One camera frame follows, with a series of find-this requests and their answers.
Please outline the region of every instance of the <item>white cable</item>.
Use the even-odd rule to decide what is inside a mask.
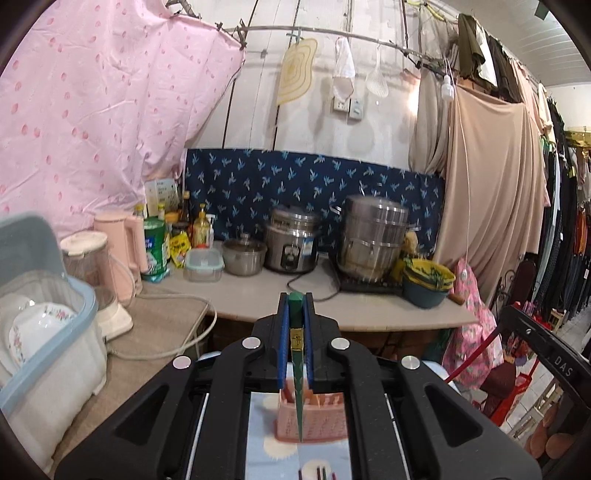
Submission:
[[[189,348],[193,345],[197,345],[201,340],[206,338],[211,333],[211,331],[213,330],[213,328],[215,327],[215,324],[217,322],[217,310],[212,305],[211,301],[209,299],[204,299],[204,298],[198,297],[196,295],[183,294],[183,293],[163,293],[163,294],[138,295],[138,298],[141,298],[144,300],[194,299],[194,300],[205,301],[207,303],[207,307],[205,309],[203,309],[201,314],[197,317],[197,319],[193,323],[193,326],[189,330],[189,334],[185,337],[185,340],[183,340],[183,343],[178,348],[175,348],[174,350],[170,350],[168,352],[151,353],[151,354],[146,354],[146,355],[132,355],[130,353],[120,352],[113,347],[108,348],[108,352],[111,355],[115,355],[116,357],[121,358],[122,360],[149,361],[149,360],[159,360],[161,358],[166,358],[168,356],[178,355],[179,353],[184,352],[187,348]],[[189,339],[194,335],[195,331],[197,330],[199,325],[201,325],[202,320],[205,318],[205,315],[208,313],[208,311],[210,309],[213,310],[213,320],[212,320],[211,324],[209,325],[209,327],[207,327],[207,329],[201,335],[197,336],[195,339],[193,339],[189,342]]]
[[[449,68],[449,71],[452,71],[452,66],[449,65],[449,60],[445,59],[445,64],[446,64],[446,69]],[[472,210],[472,205],[470,202],[470,170],[469,170],[469,166],[468,166],[468,150],[466,148],[466,136],[464,135],[464,126],[462,124],[462,112],[461,112],[461,107],[459,105],[459,99],[457,97],[457,89],[456,89],[456,82],[453,78],[453,75],[450,75],[450,78],[452,80],[452,86],[453,86],[453,91],[454,91],[454,97],[456,100],[456,104],[457,104],[457,117],[460,121],[460,130],[462,131],[462,142],[464,144],[464,153],[466,154],[466,178],[467,178],[467,185],[468,185],[468,228],[466,230],[466,265],[468,265],[468,245],[470,244],[470,214],[471,214],[471,210]],[[462,270],[462,280],[466,281],[467,277],[467,269],[464,268],[464,270]]]
[[[135,298],[135,277],[133,273],[131,273],[129,267],[125,265],[121,260],[119,260],[119,258],[109,254],[109,259],[115,260],[115,263],[117,263],[121,268],[123,268],[125,273],[127,273],[127,275],[129,276],[129,279],[131,280],[131,297],[129,298],[129,302],[127,302],[127,305],[123,305],[124,307],[129,307],[131,305],[131,302],[134,301]]]

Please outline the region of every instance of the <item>metal screw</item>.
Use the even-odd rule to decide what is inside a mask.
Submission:
[[[246,337],[242,341],[242,346],[244,348],[248,348],[249,350],[253,350],[255,348],[259,348],[261,346],[261,340],[257,337]]]
[[[192,360],[188,356],[181,355],[173,360],[173,367],[177,370],[184,370],[191,366],[191,362]]]
[[[421,366],[421,361],[417,357],[412,355],[405,356],[400,361],[400,363],[407,370],[416,370],[418,367]]]
[[[332,348],[334,348],[335,350],[347,350],[347,348],[349,348],[350,342],[343,337],[337,337],[337,338],[333,338],[330,341],[330,344],[332,345]]]

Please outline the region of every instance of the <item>cooking pot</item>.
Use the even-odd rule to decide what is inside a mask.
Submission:
[[[337,255],[339,269],[361,281],[382,280],[400,255],[407,227],[408,209],[399,203],[382,197],[348,196]]]
[[[267,246],[251,240],[248,233],[240,239],[229,238],[222,243],[222,256],[226,271],[241,277],[256,275],[262,270]]]
[[[265,266],[285,273],[306,273],[318,262],[320,216],[299,207],[279,205],[265,230]]]

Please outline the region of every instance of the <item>pink floral bag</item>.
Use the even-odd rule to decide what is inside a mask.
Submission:
[[[461,273],[464,268],[468,275],[466,280],[462,281]],[[450,374],[460,367],[496,328],[495,317],[480,298],[476,277],[464,258],[458,261],[455,273],[453,292],[466,300],[464,306],[474,314],[476,323],[459,327],[452,334],[442,362]],[[501,338],[497,337],[454,381],[466,388],[479,388],[490,371],[503,361]]]

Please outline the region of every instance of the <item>blue gripper pad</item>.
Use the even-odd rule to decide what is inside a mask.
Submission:
[[[308,378],[308,388],[314,388],[314,364],[312,348],[312,330],[310,329],[310,308],[308,306],[308,297],[304,296],[304,362],[306,364],[306,377]]]
[[[279,352],[277,358],[277,387],[282,390],[285,386],[285,376],[287,375],[287,355],[289,353],[290,341],[290,307],[285,302],[283,308],[283,320],[281,321],[281,337],[279,343]]]

